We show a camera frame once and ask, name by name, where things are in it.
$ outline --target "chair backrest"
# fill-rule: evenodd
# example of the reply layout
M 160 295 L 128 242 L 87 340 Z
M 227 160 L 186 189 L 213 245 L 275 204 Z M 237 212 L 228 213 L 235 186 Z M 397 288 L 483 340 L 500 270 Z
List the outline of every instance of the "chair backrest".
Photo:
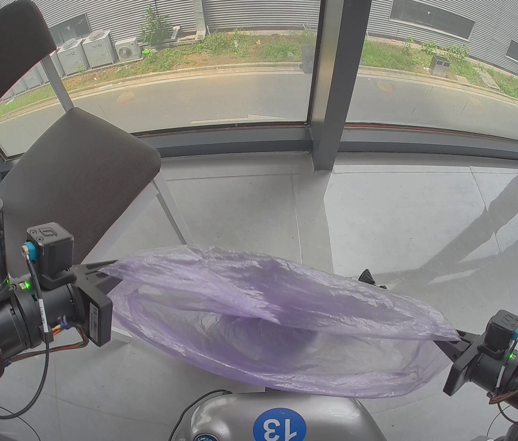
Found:
M 56 48 L 40 10 L 30 0 L 0 8 L 0 98 Z

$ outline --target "white number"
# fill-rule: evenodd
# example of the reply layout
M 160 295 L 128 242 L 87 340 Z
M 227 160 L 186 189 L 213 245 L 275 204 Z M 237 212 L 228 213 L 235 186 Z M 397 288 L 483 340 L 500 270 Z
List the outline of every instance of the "white number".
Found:
M 275 433 L 275 430 L 272 428 L 269 428 L 270 424 L 274 424 L 275 426 L 279 426 L 279 422 L 273 418 L 270 420 L 265 420 L 263 423 L 263 429 L 265 430 L 265 441 L 277 441 L 279 439 L 279 435 L 271 436 L 273 433 Z
M 294 436 L 298 436 L 298 432 L 297 431 L 294 431 L 293 433 L 290 434 L 290 430 L 291 428 L 289 427 L 289 418 L 286 418 L 285 419 L 285 441 L 289 441 L 290 439 L 292 439 L 292 437 Z

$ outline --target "sidewalk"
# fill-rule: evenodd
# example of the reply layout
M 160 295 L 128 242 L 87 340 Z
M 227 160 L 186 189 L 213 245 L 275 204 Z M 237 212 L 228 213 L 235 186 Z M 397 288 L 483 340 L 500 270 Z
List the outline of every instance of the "sidewalk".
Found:
M 89 89 L 79 89 L 75 91 L 70 91 L 69 93 L 72 99 L 79 99 L 85 98 L 87 96 L 97 95 L 100 93 L 118 91 L 128 87 L 153 85 L 169 81 L 229 75 L 253 75 L 268 73 L 284 74 L 301 71 L 302 69 L 300 67 L 299 62 L 250 62 L 225 65 L 208 65 L 204 67 L 183 68 L 178 70 L 169 70 L 167 72 L 154 72 L 148 73 L 146 75 L 127 77 L 116 80 L 112 83 L 103 82 L 100 84 L 96 84 Z M 512 98 L 511 96 L 505 95 L 504 93 L 489 88 L 483 88 L 471 84 L 464 84 L 451 79 L 445 79 L 421 73 L 361 66 L 359 68 L 358 77 L 373 77 L 386 80 L 394 79 L 429 86 L 437 86 L 447 89 L 458 90 L 460 92 L 473 93 L 475 95 L 484 96 L 495 101 L 518 106 L 518 99 Z M 9 114 L 1 116 L 0 124 L 5 121 L 9 121 L 11 119 L 15 119 L 20 116 L 24 116 L 26 114 L 43 109 L 45 107 L 51 107 L 57 104 L 58 100 L 55 97 L 30 104 L 26 107 L 20 108 Z

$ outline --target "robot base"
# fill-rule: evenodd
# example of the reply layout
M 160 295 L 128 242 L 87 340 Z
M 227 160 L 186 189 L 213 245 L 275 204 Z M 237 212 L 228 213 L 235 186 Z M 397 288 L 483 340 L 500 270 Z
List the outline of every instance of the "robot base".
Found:
M 221 395 L 202 402 L 176 441 L 386 441 L 356 399 L 290 392 Z

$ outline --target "gray tile floor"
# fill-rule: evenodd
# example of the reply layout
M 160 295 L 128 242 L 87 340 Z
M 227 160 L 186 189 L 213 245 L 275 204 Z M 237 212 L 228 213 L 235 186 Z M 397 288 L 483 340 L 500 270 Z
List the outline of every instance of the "gray tile floor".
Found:
M 428 301 L 471 332 L 480 333 L 500 308 L 518 314 L 518 162 L 341 155 L 334 172 L 313 173 L 310 157 L 299 153 L 171 159 L 163 168 L 202 245 L 273 254 L 345 276 L 369 268 L 378 283 Z M 176 243 L 153 202 L 109 256 Z M 72 332 L 61 335 L 61 342 L 73 339 Z M 57 353 L 52 361 L 45 390 L 25 416 L 44 441 L 166 439 L 200 394 L 259 390 L 136 338 Z M 25 404 L 42 363 L 35 357 L 8 367 L 0 404 Z M 390 441 L 484 435 L 497 409 L 471 385 L 449 398 L 445 378 L 404 397 L 363 402 Z M 506 427 L 498 418 L 491 434 Z M 33 436 L 19 420 L 0 422 L 0 431 Z

